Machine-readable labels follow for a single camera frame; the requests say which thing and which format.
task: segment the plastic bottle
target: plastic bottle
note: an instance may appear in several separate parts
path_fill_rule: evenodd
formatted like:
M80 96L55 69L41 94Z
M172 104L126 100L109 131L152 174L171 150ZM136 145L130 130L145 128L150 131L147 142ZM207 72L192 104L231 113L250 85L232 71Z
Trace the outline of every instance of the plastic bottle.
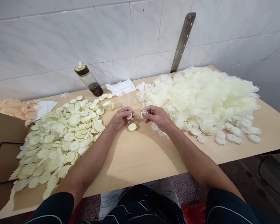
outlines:
M86 65L82 65L82 62L79 62L79 66L75 67L75 72L94 96L101 96L104 93L96 78Z

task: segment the hand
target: hand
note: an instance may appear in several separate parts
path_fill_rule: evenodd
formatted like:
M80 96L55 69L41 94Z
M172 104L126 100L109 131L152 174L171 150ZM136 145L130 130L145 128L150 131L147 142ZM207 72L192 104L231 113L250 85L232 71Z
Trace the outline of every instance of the hand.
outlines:
M133 114L133 116L130 120L128 120L127 116L129 116L131 113ZM135 118L135 112L133 111L132 108L130 107L121 108L116 112L114 117L112 117L108 125L113 127L115 130L119 131L126 124L133 122L134 118Z
M175 124L163 108L151 105L144 107L141 111L143 110L148 111L148 113L142 114L142 116L146 118L146 124L150 121L153 121L163 132L166 132L167 130L170 130L172 127L175 126Z

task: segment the table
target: table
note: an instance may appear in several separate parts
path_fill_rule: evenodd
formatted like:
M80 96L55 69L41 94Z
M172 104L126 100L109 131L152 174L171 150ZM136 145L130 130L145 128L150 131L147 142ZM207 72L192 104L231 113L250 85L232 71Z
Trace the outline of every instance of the table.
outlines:
M150 83L156 77L134 80L133 83L135 86L142 82ZM105 93L110 92L106 87L103 89ZM131 107L137 114L142 107L136 93L137 91L130 93L130 97ZM66 99L57 95L40 100L58 101L53 109L55 110L79 95L90 101L96 98L89 90L83 90L70 93ZM116 109L106 111L101 116L105 125L122 107L118 97L113 97L111 101ZM280 149L280 113L262 100L257 101L261 109L254 112L254 126L262 130L259 144L253 144L243 137L243 145L227 142L226 145L219 146L214 142L213 136L208 137L207 144L200 144L195 137L186 132L185 134L217 164ZM177 149L169 139L161 138L157 132L152 131L151 124L145 124L144 120L135 119L135 123L137 124L135 132L129 132L125 127L116 135L101 171L84 197L187 172ZM26 187L20 192L12 191L11 199L0 212L0 219L35 210L42 202L45 188L43 184L34 189Z

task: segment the forearm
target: forearm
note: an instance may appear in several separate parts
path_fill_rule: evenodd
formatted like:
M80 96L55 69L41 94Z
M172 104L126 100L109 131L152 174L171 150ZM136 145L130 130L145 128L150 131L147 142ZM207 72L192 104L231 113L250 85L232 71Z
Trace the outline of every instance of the forearm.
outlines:
M107 125L100 137L79 158L66 177L61 180L54 194L58 192L71 193L74 196L75 209L83 198L85 191L101 170L117 132L113 127Z
M212 188L217 188L230 191L243 199L238 189L220 167L176 125L172 126L166 133L179 151L189 173L207 192Z

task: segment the cardboard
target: cardboard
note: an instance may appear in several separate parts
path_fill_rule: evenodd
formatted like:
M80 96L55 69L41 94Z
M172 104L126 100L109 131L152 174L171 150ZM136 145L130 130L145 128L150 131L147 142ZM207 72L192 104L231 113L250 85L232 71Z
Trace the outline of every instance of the cardboard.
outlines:
M24 143L27 135L25 121L0 113L0 143L17 142ZM9 176L18 166L19 160L16 155L19 153L20 145L3 144L0 148L0 182L8 181ZM9 201L13 182L0 184L0 210Z

